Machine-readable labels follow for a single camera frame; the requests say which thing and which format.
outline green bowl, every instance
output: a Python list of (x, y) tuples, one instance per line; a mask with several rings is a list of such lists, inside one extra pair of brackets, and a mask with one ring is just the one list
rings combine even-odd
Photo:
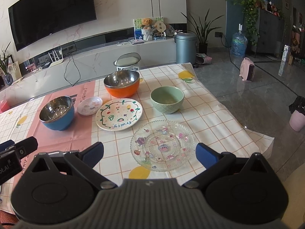
[(183, 103), (184, 93), (181, 89), (172, 86), (163, 86), (150, 93), (153, 106), (163, 114), (176, 112)]

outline orange bowl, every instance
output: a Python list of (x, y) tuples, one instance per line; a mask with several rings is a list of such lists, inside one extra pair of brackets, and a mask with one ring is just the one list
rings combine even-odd
[(127, 98), (134, 95), (140, 85), (140, 74), (134, 70), (113, 72), (104, 79), (109, 94), (116, 98)]
[(140, 79), (138, 79), (138, 81), (136, 81), (134, 84), (125, 88), (112, 89), (106, 86), (106, 90), (108, 91), (109, 94), (111, 94), (116, 98), (127, 98), (133, 96), (137, 92), (139, 85), (140, 85)]

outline potted plant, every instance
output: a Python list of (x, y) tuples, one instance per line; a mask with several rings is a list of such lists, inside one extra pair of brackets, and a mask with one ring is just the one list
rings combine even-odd
[(197, 23), (194, 19), (194, 17), (191, 15), (191, 13), (189, 11), (187, 11), (190, 15), (191, 18), (187, 17), (185, 14), (181, 13), (192, 25), (193, 27), (195, 28), (195, 32), (194, 31), (191, 31), (193, 33), (195, 33), (198, 37), (198, 40), (199, 40), (199, 53), (205, 53), (207, 52), (207, 48), (208, 48), (208, 35), (210, 34), (210, 32), (212, 32), (213, 30), (216, 30), (216, 29), (219, 29), (219, 28), (222, 28), (222, 27), (213, 27), (213, 28), (210, 28), (212, 23), (214, 21), (216, 21), (217, 19), (223, 17), (224, 15), (221, 15), (219, 17), (217, 17), (216, 19), (212, 20), (212, 21), (209, 21), (207, 22), (207, 18), (208, 18), (208, 15), (209, 15), (209, 11), (210, 9), (208, 10), (208, 12), (206, 13), (206, 16), (205, 16), (205, 19), (204, 19), (204, 24), (202, 25), (201, 23), (201, 19), (199, 17), (199, 23)]
[(2, 51), (2, 49), (1, 49), (1, 51), (3, 53), (3, 57), (0, 56), (0, 68), (2, 69), (2, 71), (5, 74), (5, 76), (4, 76), (5, 82), (7, 83), (7, 85), (10, 86), (13, 83), (13, 77), (10, 73), (8, 73), (9, 56), (5, 56), (7, 48), (5, 49), (5, 51)]
[(251, 45), (256, 46), (257, 42), (253, 36), (260, 37), (256, 28), (256, 22), (258, 19), (258, 9), (262, 7), (263, 0), (234, 0), (233, 4), (242, 6), (242, 12), (244, 13), (246, 22), (246, 37)]

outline gray cabinet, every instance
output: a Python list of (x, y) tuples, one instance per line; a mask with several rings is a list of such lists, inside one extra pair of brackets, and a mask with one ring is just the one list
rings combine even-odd
[(274, 14), (260, 9), (256, 28), (260, 37), (254, 35), (257, 46), (251, 50), (256, 53), (279, 54), (282, 50), (285, 21)]

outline plate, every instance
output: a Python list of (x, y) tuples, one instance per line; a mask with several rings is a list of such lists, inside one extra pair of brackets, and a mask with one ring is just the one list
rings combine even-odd
[(137, 123), (142, 105), (133, 99), (118, 98), (105, 103), (96, 113), (97, 125), (107, 131), (121, 131)]
[(153, 171), (170, 171), (195, 155), (192, 134), (174, 121), (153, 121), (133, 135), (130, 145), (138, 164)]
[(100, 109), (103, 104), (103, 100), (99, 97), (90, 97), (83, 100), (77, 106), (77, 112), (80, 115), (93, 115)]

